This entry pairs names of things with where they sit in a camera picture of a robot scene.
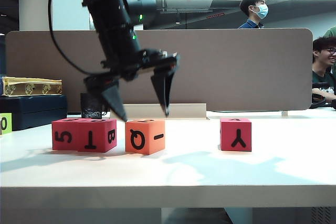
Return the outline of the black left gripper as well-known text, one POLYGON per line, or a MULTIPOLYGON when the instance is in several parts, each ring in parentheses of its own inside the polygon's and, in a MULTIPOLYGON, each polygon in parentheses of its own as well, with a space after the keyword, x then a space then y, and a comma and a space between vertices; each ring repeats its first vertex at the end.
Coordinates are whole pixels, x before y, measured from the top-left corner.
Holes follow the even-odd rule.
POLYGON ((123 101, 119 93, 118 80, 127 82, 134 80, 138 75, 153 71, 151 81, 159 104, 165 114, 170 113, 170 91, 173 76, 179 66, 180 54, 168 54, 166 51, 143 49, 138 52, 140 57, 135 63, 123 67, 113 67, 108 72, 92 74, 84 79, 87 89, 103 87, 101 95, 105 104, 123 121, 127 120, 123 101))

